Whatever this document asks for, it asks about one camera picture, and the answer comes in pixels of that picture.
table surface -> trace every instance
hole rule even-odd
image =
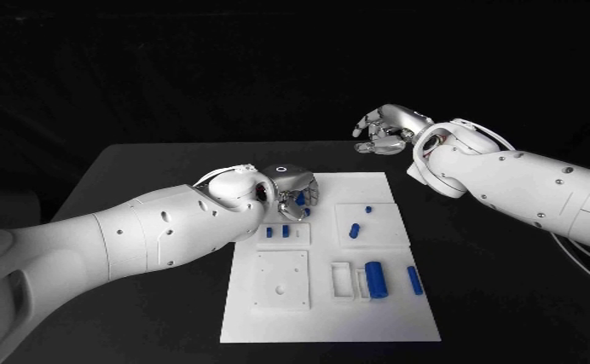
[[[387,173],[443,342],[221,344],[234,254],[228,244],[192,263],[120,279],[74,298],[7,364],[587,361],[590,278],[547,232],[485,208],[469,195],[446,198],[407,176],[410,151],[358,154],[354,142],[116,145],[103,151],[55,220],[248,163]]]

blue block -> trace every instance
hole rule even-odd
[[[297,199],[295,202],[302,206],[305,205],[305,196],[303,196],[303,191],[299,193]]]
[[[367,286],[370,287],[371,298],[385,298],[387,285],[384,269],[381,268],[380,262],[365,263],[365,274],[367,274]]]
[[[354,239],[357,239],[357,236],[359,235],[359,230],[361,230],[359,224],[354,223],[354,226],[351,227],[351,233],[348,234]]]
[[[413,266],[408,266],[408,275],[410,275],[411,287],[414,288],[414,294],[420,295],[424,293],[424,291],[421,290],[419,273]]]

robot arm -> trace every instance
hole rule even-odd
[[[106,211],[0,230],[0,362],[41,321],[74,297],[126,276],[169,269],[248,238],[267,213],[292,220],[303,191],[318,204],[313,174],[295,165],[218,170],[199,186],[142,195]]]
[[[571,240],[590,245],[590,170],[514,149],[485,127],[455,119],[434,124],[406,107],[384,105],[357,124],[370,127],[361,153],[393,154],[414,144],[408,174],[440,194],[470,192],[492,209]],[[401,131],[391,136],[391,130]],[[507,147],[478,130],[486,132]]]

